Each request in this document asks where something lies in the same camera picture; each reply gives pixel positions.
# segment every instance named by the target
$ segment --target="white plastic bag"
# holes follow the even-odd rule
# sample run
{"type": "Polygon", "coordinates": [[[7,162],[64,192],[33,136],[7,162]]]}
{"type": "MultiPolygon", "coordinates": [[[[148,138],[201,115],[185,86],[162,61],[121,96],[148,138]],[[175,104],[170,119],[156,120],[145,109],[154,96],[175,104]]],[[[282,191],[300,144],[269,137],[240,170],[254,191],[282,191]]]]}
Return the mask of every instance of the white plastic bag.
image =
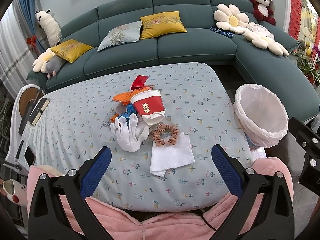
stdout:
{"type": "Polygon", "coordinates": [[[270,148],[288,132],[288,115],[276,94],[264,86],[245,84],[236,91],[234,103],[244,132],[252,143],[270,148]]]}

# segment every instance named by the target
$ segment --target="blue curtain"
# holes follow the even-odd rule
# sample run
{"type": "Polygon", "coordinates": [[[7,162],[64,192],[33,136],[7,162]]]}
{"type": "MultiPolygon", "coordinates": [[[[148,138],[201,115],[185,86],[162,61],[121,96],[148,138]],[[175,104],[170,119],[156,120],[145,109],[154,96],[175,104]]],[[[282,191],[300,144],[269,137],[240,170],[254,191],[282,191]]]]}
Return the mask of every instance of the blue curtain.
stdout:
{"type": "MultiPolygon", "coordinates": [[[[29,29],[32,35],[35,35],[36,34],[35,0],[18,0],[18,1],[20,3],[23,16],[26,19],[26,22],[29,26],[29,29]]],[[[45,52],[44,46],[41,44],[41,42],[38,39],[36,40],[36,44],[40,53],[45,52]]]]}

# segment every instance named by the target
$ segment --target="notebook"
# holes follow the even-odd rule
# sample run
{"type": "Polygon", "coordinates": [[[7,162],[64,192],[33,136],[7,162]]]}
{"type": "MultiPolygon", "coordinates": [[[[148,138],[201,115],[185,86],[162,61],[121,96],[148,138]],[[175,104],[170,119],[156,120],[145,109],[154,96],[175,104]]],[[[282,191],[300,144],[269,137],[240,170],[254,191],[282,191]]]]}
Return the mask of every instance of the notebook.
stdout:
{"type": "Polygon", "coordinates": [[[36,123],[38,122],[38,120],[41,117],[41,114],[46,109],[49,102],[50,101],[48,98],[41,98],[40,99],[39,103],[36,105],[36,107],[33,109],[32,114],[30,115],[29,123],[31,123],[33,126],[36,125],[36,123]]]}

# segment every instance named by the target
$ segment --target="pink fleece clothing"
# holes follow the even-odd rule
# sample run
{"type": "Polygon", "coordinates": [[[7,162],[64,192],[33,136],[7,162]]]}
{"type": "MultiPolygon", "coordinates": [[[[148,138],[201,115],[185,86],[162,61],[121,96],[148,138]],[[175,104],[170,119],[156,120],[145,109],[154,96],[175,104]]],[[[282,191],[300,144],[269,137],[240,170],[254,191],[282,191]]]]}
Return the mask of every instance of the pink fleece clothing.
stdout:
{"type": "MultiPolygon", "coordinates": [[[[257,159],[252,168],[254,168],[257,173],[263,175],[273,175],[275,172],[281,171],[287,182],[291,200],[293,199],[291,175],[288,168],[281,160],[275,157],[257,159]]],[[[32,195],[35,190],[36,183],[39,176],[44,172],[48,173],[47,171],[34,166],[30,168],[27,182],[28,212],[30,210],[32,195]]],[[[244,233],[251,228],[259,210],[262,196],[263,194],[259,194],[257,196],[250,215],[240,233],[244,233]]],[[[211,226],[219,228],[230,213],[232,207],[236,203],[236,200],[237,197],[231,195],[229,192],[219,203],[204,214],[204,218],[211,226]]],[[[82,233],[81,228],[73,216],[66,197],[61,196],[61,201],[72,228],[75,231],[82,233]]],[[[164,213],[143,222],[139,222],[126,212],[103,203],[93,197],[86,198],[86,202],[102,226],[115,240],[208,240],[214,234],[214,231],[204,223],[201,217],[193,213],[164,213]]]]}

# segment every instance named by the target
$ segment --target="blue gripper pad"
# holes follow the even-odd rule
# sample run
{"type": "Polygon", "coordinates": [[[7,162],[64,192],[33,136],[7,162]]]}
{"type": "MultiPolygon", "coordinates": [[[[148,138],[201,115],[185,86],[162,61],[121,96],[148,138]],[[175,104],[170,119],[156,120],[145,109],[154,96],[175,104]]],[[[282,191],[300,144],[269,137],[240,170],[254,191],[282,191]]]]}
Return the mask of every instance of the blue gripper pad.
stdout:
{"type": "Polygon", "coordinates": [[[83,199],[93,195],[110,163],[111,150],[105,147],[101,155],[95,160],[88,172],[81,179],[80,195],[83,199]]]}
{"type": "Polygon", "coordinates": [[[237,196],[238,198],[241,198],[243,194],[243,181],[233,165],[237,166],[237,168],[239,168],[240,170],[240,166],[242,165],[237,159],[234,159],[240,166],[237,165],[236,162],[232,160],[233,158],[230,158],[218,144],[212,147],[211,157],[230,193],[237,196]]]}

